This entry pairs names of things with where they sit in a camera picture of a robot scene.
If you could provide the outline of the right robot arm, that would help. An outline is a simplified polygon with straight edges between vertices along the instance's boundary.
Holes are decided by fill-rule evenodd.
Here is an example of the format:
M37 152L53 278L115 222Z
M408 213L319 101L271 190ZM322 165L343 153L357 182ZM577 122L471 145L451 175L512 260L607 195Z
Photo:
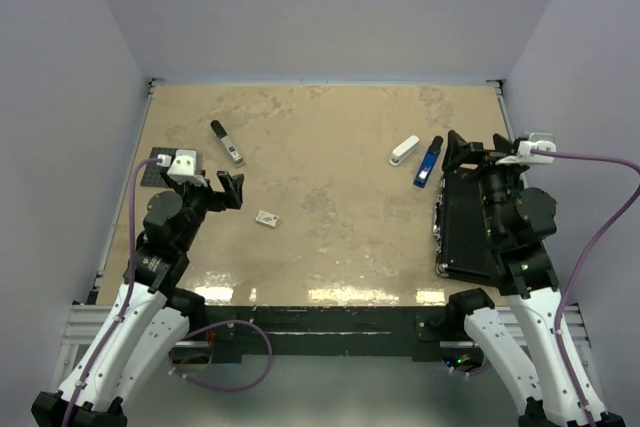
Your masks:
M497 289L526 344L520 346L502 325L482 289L450 297L446 329L481 349L511 395L519 425L622 426L623 417L596 392L564 317L567 299L543 244L557 231L556 201L521 178L532 165L552 163L558 155L554 139L532 133L510 141L496 134L493 142L488 149L450 131L443 169L473 168L469 179L479 187Z

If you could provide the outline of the silver black stapler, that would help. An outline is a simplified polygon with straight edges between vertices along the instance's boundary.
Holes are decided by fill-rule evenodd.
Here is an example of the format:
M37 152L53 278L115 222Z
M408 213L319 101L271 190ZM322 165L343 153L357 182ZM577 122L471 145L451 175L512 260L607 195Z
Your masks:
M236 143L231 139L224 126L217 119L210 122L211 130L222 149L235 167L245 164L244 156L240 153Z

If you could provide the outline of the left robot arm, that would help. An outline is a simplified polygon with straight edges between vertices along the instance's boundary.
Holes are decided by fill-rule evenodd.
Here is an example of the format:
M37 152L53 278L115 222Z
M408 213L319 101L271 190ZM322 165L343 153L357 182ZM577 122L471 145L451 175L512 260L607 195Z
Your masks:
M116 300L98 334L54 392L41 392L31 412L40 426L124 426L124 409L181 337L207 327L204 300L178 288L187 253L207 213L238 210L244 177L217 174L214 191L197 176L149 199L143 230Z

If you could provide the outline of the white staple box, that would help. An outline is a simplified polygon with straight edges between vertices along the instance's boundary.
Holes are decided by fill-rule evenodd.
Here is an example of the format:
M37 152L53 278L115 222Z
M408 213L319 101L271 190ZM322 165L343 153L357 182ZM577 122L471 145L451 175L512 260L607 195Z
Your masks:
M279 216L267 211L260 210L255 217L255 221L260 225L270 228L276 228L279 221Z

